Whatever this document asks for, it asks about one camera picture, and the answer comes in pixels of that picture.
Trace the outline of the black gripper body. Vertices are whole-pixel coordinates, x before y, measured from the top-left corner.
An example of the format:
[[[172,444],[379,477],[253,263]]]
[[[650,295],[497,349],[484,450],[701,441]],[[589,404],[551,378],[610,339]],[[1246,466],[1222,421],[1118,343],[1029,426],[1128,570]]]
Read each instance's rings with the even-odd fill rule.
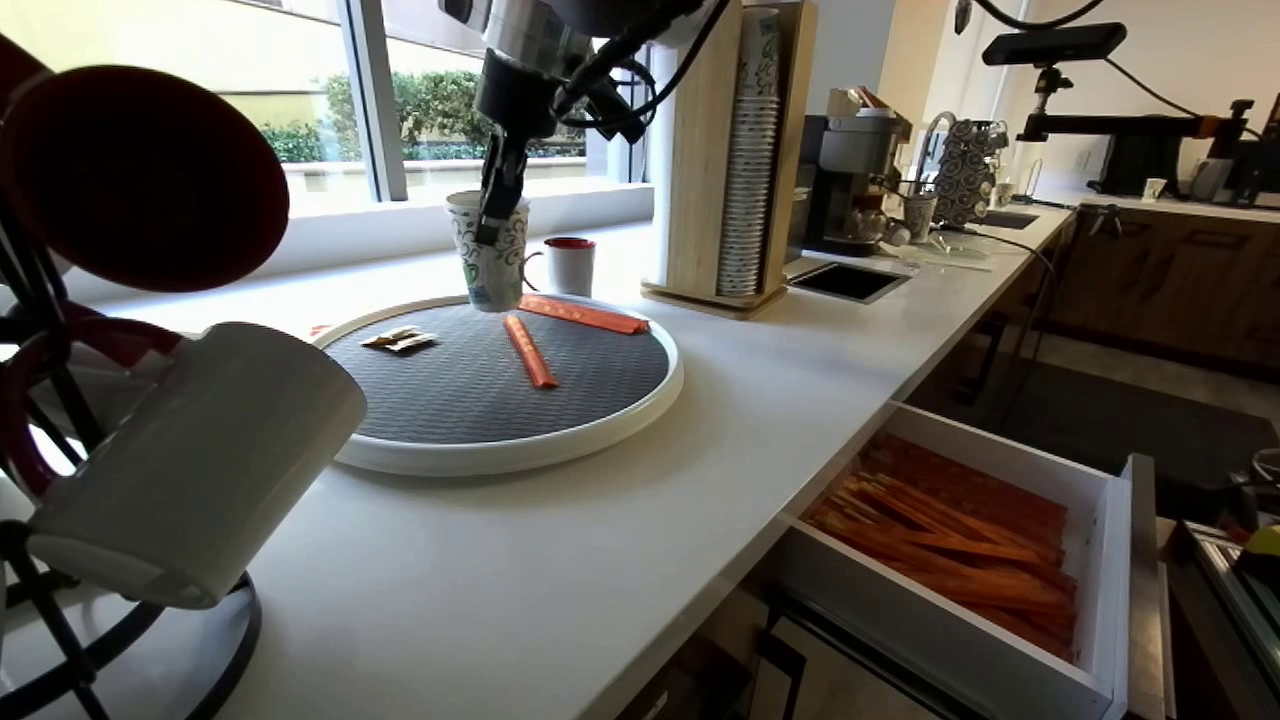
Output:
[[[542,138],[555,130],[555,79],[484,53],[477,113],[499,138]]]

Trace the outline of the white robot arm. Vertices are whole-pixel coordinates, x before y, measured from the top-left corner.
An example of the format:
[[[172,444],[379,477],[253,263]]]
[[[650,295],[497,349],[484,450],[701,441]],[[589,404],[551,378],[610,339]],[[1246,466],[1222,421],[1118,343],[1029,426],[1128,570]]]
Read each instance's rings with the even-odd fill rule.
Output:
[[[524,199],[528,143],[597,127],[637,143],[664,92],[637,65],[704,0],[437,0],[484,40],[477,113],[488,121],[474,240],[497,242]]]

